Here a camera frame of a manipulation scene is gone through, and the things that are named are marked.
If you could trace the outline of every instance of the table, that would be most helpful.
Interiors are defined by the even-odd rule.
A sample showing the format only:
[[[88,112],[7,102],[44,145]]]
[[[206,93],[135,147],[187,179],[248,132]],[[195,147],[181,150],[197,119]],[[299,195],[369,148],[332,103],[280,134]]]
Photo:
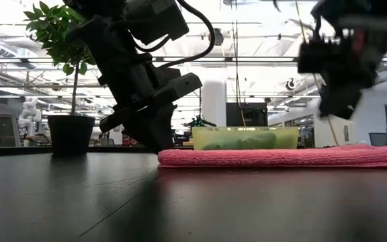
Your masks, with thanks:
[[[387,169],[0,157],[0,241],[387,241]]]

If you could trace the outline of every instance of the plant stem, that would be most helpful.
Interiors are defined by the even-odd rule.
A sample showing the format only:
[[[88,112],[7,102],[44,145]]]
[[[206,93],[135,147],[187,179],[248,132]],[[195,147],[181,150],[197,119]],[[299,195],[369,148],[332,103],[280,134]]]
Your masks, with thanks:
[[[79,65],[80,65],[80,61],[77,61],[75,63],[73,100],[71,101],[71,115],[75,114],[75,93],[77,90],[77,83],[79,82]]]

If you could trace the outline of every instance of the white robot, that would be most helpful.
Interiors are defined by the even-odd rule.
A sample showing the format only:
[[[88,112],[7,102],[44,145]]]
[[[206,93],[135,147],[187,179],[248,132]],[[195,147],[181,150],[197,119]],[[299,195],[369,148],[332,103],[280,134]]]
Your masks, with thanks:
[[[36,109],[38,98],[29,97],[24,102],[24,109],[19,116],[19,128],[28,128],[28,136],[33,136],[34,122],[41,121],[41,110]]]

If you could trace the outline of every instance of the desk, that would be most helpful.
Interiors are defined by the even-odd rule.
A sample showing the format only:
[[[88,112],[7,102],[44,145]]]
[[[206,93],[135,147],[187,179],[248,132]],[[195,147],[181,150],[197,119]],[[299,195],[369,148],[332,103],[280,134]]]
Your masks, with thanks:
[[[387,169],[160,169],[0,157],[0,241],[387,241]]]

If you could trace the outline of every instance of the ceiling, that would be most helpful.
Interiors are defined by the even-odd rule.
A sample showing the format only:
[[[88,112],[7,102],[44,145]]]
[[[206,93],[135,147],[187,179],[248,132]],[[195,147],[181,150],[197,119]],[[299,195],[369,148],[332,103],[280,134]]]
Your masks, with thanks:
[[[43,0],[49,6],[62,4],[62,0]],[[299,18],[293,1],[279,1],[278,5],[281,12],[277,11],[272,1],[260,0],[238,0],[237,9],[230,6],[230,0],[187,0],[196,9],[200,10],[213,24],[214,28],[220,28],[224,34],[222,46],[215,46],[209,57],[227,57],[234,56],[235,41],[232,39],[232,33],[237,32],[238,53],[240,57],[253,56],[289,56],[298,54],[298,48],[302,41]],[[31,10],[32,4],[38,4],[35,0],[0,0],[0,45],[17,53],[18,57],[45,56],[45,51],[41,50],[38,43],[29,39],[29,33],[25,30],[26,23],[23,22],[25,16],[23,11]],[[300,16],[305,24],[313,25],[313,19],[310,16],[310,10],[316,1],[299,1]],[[182,9],[182,14],[188,23],[189,33],[184,37],[167,43],[163,48],[152,53],[153,56],[191,56],[204,51],[208,46],[207,38],[202,36],[208,33],[207,28],[200,20]],[[322,25],[322,31],[327,35],[333,34],[332,28]],[[10,64],[0,64],[0,71],[6,75],[15,77],[24,81],[33,81],[34,85],[52,85],[60,83],[61,85],[70,85],[73,83],[73,77],[66,77],[62,71],[47,64],[36,64],[35,69],[26,71],[24,67]],[[237,69],[234,65],[220,63],[187,63],[180,65],[182,73],[192,72],[204,79],[226,80],[228,84],[228,96],[235,95],[235,77]],[[294,91],[307,90],[312,86],[311,76],[303,76],[297,73],[296,66],[280,63],[263,63],[261,65],[243,64],[238,68],[240,89],[243,95],[278,95],[287,93],[285,84],[290,79],[296,80],[297,88]],[[88,71],[85,76],[79,79],[79,85],[98,85],[97,78],[99,71]],[[67,95],[70,96],[72,89],[64,88],[58,91],[49,88],[24,89],[23,91],[36,95]],[[111,95],[109,89],[104,88],[79,88],[77,93],[81,95]],[[66,99],[45,99],[41,98],[42,104],[51,110],[67,110],[70,105],[69,98]],[[274,99],[275,105],[280,104],[282,99]],[[80,110],[92,109],[96,105],[102,110],[111,111],[115,105],[112,98],[91,97],[82,99],[79,102],[82,106]],[[174,125],[180,127],[186,120],[189,122],[198,109],[199,99],[195,94],[185,97],[177,102],[180,107],[175,114]],[[104,117],[103,114],[88,112],[88,115],[97,118]]]

